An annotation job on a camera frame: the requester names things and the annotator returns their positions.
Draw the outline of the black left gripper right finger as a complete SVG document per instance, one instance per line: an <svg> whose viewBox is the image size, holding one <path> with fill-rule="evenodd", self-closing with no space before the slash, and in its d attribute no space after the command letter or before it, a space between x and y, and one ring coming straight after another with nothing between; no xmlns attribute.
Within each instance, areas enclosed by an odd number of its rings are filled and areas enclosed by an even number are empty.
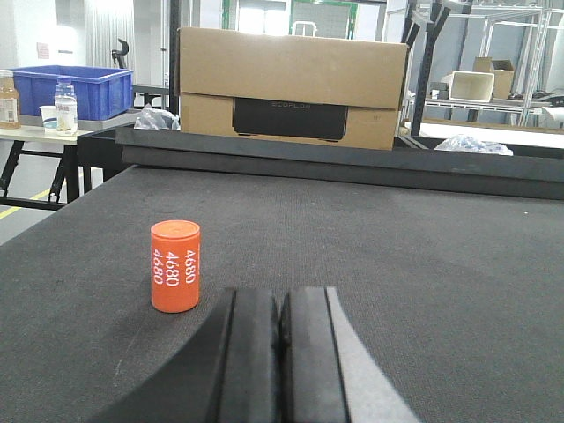
<svg viewBox="0 0 564 423"><path fill-rule="evenodd" d="M333 287L293 289L281 315L285 422L417 422L349 322Z"/></svg>

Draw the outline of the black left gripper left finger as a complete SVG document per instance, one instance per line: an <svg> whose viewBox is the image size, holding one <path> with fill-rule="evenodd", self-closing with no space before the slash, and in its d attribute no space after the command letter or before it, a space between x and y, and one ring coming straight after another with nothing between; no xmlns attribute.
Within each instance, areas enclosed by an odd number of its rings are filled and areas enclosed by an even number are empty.
<svg viewBox="0 0 564 423"><path fill-rule="evenodd" d="M277 422L278 315L270 292L226 289L188 342L95 422Z"/></svg>

